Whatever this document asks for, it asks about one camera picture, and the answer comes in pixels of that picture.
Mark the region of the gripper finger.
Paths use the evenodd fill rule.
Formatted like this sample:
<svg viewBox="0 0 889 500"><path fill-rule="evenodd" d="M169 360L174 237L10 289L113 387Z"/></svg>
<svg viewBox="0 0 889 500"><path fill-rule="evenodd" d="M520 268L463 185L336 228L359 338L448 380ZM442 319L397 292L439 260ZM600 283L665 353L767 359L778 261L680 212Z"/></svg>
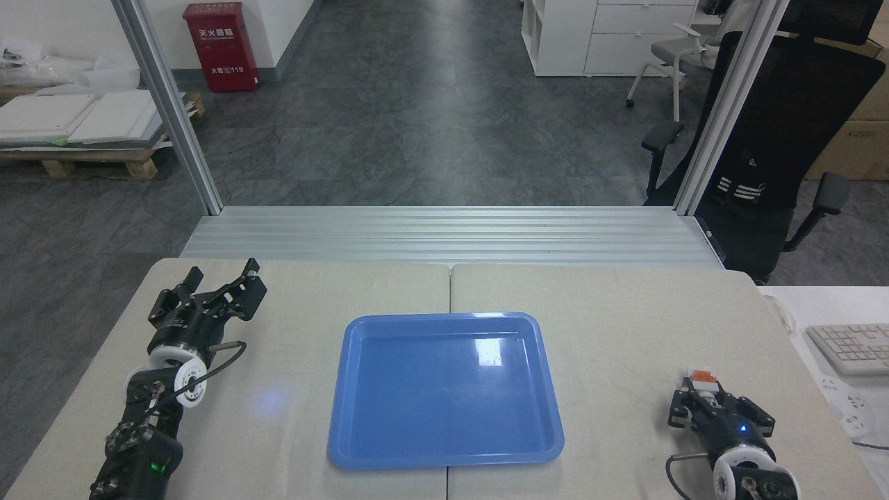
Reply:
<svg viewBox="0 0 889 500"><path fill-rule="evenodd" d="M698 390L693 388L679 388L673 393L667 425L674 428L688 428L697 430L698 421L695 420L695 411L701 408L703 401Z"/></svg>
<svg viewBox="0 0 889 500"><path fill-rule="evenodd" d="M175 310L192 305L193 295L202 280L203 272L199 268L191 268L184 281L178 283L172 289L161 290L150 310L149 323L151 325L160 325Z"/></svg>
<svg viewBox="0 0 889 500"><path fill-rule="evenodd" d="M775 418L749 398L721 392L718 402L724 409L718 417L721 439L766 439L774 433Z"/></svg>
<svg viewBox="0 0 889 500"><path fill-rule="evenodd" d="M238 317L253 319L258 307L267 294L267 287L258 275L260 265L250 258L238 278L213 292L201 294L201 310L211 317Z"/></svg>

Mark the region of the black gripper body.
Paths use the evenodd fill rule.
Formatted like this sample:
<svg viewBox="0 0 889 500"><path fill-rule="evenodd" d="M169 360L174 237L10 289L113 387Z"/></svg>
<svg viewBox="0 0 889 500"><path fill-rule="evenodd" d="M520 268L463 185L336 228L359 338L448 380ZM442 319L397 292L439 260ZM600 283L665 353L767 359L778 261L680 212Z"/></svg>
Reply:
<svg viewBox="0 0 889 500"><path fill-rule="evenodd" d="M156 327L149 352L159 346L178 346L193 349L200 356L213 356L209 347L219 344L224 335L223 317L194 308L157 309L149 322Z"/></svg>
<svg viewBox="0 0 889 500"><path fill-rule="evenodd" d="M729 449L740 445L758 447L772 456L766 442L772 436L772 418L752 419L724 408L703 412L697 417L697 437L707 456L723 456Z"/></svg>

